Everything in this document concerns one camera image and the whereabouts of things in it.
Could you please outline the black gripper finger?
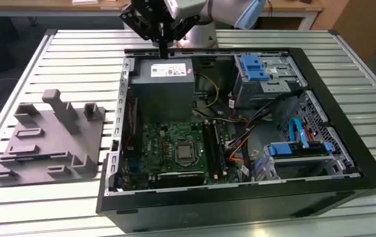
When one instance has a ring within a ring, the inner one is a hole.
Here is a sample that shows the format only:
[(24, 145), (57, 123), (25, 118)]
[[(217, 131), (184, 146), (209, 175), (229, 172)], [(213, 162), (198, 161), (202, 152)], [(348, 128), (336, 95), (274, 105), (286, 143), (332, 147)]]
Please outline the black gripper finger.
[(146, 20), (142, 18), (130, 3), (121, 10), (118, 17), (144, 40), (152, 41), (153, 45), (158, 48), (160, 58), (162, 59), (162, 35), (153, 34)]
[(176, 21), (168, 16), (162, 22), (162, 58), (168, 59), (168, 48), (172, 47), (173, 41), (181, 40), (188, 31), (193, 28), (200, 20), (198, 15), (186, 17)]

